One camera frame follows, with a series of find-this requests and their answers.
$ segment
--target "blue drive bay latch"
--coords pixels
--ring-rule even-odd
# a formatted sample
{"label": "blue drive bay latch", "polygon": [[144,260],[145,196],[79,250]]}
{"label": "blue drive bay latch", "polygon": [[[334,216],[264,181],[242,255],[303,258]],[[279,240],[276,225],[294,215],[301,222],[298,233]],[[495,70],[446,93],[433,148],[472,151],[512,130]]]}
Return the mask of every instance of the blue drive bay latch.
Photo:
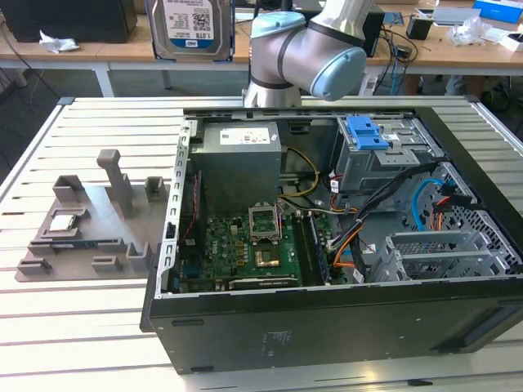
{"label": "blue drive bay latch", "polygon": [[388,149],[389,144],[379,133],[379,126],[369,116],[349,116],[346,127],[355,138],[357,149]]}

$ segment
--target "floor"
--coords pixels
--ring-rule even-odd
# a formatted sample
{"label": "floor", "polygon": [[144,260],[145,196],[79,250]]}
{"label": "floor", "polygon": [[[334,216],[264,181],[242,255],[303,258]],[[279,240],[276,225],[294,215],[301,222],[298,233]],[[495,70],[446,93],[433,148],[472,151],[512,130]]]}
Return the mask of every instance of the floor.
{"label": "floor", "polygon": [[[60,96],[101,96],[96,77],[90,71],[46,70],[43,78]],[[175,72],[171,75],[175,86],[171,91],[163,88],[162,75],[158,71],[118,71],[113,72],[111,78],[117,96],[239,96],[247,83],[245,72]],[[35,74],[29,75],[27,79],[27,87],[0,96],[0,182],[15,165],[57,102],[56,97],[38,81]],[[443,78],[442,81],[436,81],[434,76],[425,77],[423,95],[443,95],[447,80]],[[389,89],[380,87],[377,94],[388,95]],[[523,78],[513,78],[510,106],[508,110],[496,113],[513,131],[523,119],[523,110],[516,102],[521,96]]]}

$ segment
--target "blue box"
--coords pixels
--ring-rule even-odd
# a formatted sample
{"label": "blue box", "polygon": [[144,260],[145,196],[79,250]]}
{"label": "blue box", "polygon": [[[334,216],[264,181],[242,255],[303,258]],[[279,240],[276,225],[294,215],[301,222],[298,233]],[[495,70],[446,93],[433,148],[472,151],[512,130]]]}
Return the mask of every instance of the blue box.
{"label": "blue box", "polygon": [[474,8],[480,9],[482,18],[516,23],[523,11],[523,4],[509,0],[476,0]]}

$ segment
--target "motherboard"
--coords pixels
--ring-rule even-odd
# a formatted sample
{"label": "motherboard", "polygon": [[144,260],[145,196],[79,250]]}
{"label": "motherboard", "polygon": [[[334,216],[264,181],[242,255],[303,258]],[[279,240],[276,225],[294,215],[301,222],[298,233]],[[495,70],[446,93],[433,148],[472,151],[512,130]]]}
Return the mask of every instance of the motherboard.
{"label": "motherboard", "polygon": [[[314,226],[299,228],[305,222]],[[259,233],[277,233],[276,237],[260,238]],[[311,216],[272,215],[209,217],[205,229],[202,258],[183,261],[182,291],[215,292],[268,287],[300,287],[311,281],[316,265],[305,267],[304,253],[309,243],[317,241],[312,252],[325,252],[332,232],[325,214]],[[317,279],[328,278],[326,261]]]}

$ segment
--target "green circuit board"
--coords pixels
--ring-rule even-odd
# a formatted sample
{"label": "green circuit board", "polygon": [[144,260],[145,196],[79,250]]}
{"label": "green circuit board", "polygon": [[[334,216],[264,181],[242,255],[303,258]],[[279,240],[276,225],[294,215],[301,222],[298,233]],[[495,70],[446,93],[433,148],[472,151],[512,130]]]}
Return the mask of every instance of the green circuit board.
{"label": "green circuit board", "polygon": [[[332,236],[329,219],[323,214],[318,214],[315,221],[320,241],[324,243]],[[272,216],[257,217],[254,229],[275,229]],[[191,276],[197,279],[191,283],[193,287],[190,291],[214,291],[216,280],[232,278],[295,278],[298,286],[302,285],[290,216],[281,216],[280,231],[281,238],[277,245],[270,242],[264,245],[275,251],[277,256],[274,256],[269,252],[261,252],[260,245],[253,244],[248,216],[208,218],[203,264],[201,269]],[[261,255],[267,255],[266,261]],[[188,278],[188,273],[191,273],[190,266],[186,266],[185,272],[185,278]]]}

